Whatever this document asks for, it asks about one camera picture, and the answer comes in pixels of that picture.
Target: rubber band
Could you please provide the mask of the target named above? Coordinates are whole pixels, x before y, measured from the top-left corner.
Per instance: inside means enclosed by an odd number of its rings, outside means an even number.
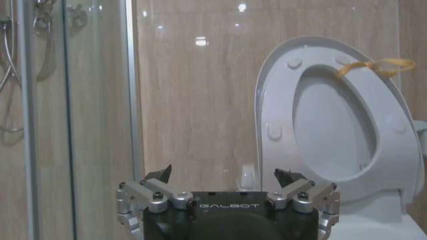
[[[393,64],[395,67],[393,69],[382,69],[382,64]],[[351,64],[346,64],[342,69],[338,70],[338,77],[342,78],[351,70],[358,68],[369,68],[378,75],[385,77],[394,77],[398,73],[413,70],[417,67],[415,61],[410,59],[401,58],[385,58],[379,61],[359,61]]]

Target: marble tile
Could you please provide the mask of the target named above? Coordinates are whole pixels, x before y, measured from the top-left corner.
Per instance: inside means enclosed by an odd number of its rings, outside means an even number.
[[[120,1],[98,4],[68,39],[76,237],[116,240],[131,239],[116,212],[119,183],[134,178],[126,28]]]
[[[279,0],[282,9],[313,9],[337,7],[370,7],[382,8],[390,4],[398,4],[398,0]]]
[[[401,56],[417,61],[417,69],[402,74],[402,92],[417,120],[427,120],[427,2],[399,1]],[[409,212],[427,233],[427,181]]]
[[[319,35],[374,59],[399,55],[395,1],[381,7],[366,1],[357,9],[315,2],[326,5],[281,9],[279,1],[258,1],[245,13],[227,7],[235,1],[182,0],[189,11],[167,6],[171,1],[138,2],[138,12],[151,7],[138,16],[146,169],[174,164],[173,185],[234,190],[241,165],[257,164],[254,91],[265,59],[283,41]],[[198,37],[206,46],[195,44]]]
[[[11,16],[10,0],[0,0],[0,16]],[[0,31],[0,55],[6,56],[3,32]],[[7,63],[0,59],[0,79]],[[14,81],[0,92],[0,125],[10,128],[23,124],[22,90]],[[27,222],[27,189],[24,170],[23,134],[8,134],[0,131],[0,238],[28,239]]]
[[[55,71],[35,86],[36,179],[39,231],[42,239],[74,239],[71,165],[66,96],[64,30],[60,4],[52,11],[52,58]],[[40,71],[46,61],[47,40],[34,37],[34,64]]]

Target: shower hose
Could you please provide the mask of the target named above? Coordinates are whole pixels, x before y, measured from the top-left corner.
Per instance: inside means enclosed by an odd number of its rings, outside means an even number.
[[[19,87],[20,88],[23,87],[22,77],[20,77],[16,65],[14,63],[16,30],[15,30],[15,26],[12,23],[12,19],[14,19],[14,6],[11,6],[11,18],[0,19],[0,25],[2,25],[0,30],[3,31],[3,42],[4,42],[3,47],[4,47],[4,51],[6,51],[6,60],[8,63],[6,74],[4,74],[4,77],[2,78],[2,81],[0,81],[0,94],[2,94],[4,87],[12,77],[15,77]],[[10,41],[8,41],[8,30],[11,32],[11,45],[10,45]],[[0,125],[0,132],[7,132],[10,134],[20,132],[23,129],[24,129],[23,127],[10,128],[10,127]]]

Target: white toilet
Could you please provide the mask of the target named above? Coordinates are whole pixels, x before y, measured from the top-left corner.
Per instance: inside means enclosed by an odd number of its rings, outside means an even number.
[[[342,206],[330,239],[423,240],[406,213],[425,163],[403,96],[366,67],[337,77],[346,64],[366,61],[325,37],[294,38],[269,56],[255,93],[262,190],[281,190],[277,168],[334,182]]]

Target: bolt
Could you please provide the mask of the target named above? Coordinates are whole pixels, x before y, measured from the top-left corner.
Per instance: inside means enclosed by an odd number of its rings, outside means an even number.
[[[189,193],[187,192],[182,192],[181,194],[178,194],[179,197],[187,197]]]
[[[275,192],[273,195],[274,195],[277,198],[282,198],[282,197],[283,197],[283,195],[282,195],[281,193],[278,193],[278,192]]]
[[[301,200],[309,200],[309,193],[302,191],[299,194],[298,194],[298,198]]]
[[[154,194],[153,194],[153,199],[154,200],[161,200],[163,199],[163,193],[157,191]]]

